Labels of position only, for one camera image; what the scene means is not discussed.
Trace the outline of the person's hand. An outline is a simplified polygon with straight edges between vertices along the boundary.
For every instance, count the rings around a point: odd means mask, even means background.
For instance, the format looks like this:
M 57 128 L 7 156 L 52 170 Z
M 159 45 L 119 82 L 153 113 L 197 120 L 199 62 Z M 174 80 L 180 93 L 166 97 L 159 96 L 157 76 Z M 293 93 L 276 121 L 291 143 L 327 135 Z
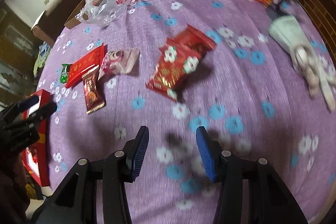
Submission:
M 1 162 L 1 223 L 27 223 L 30 199 L 21 155 Z

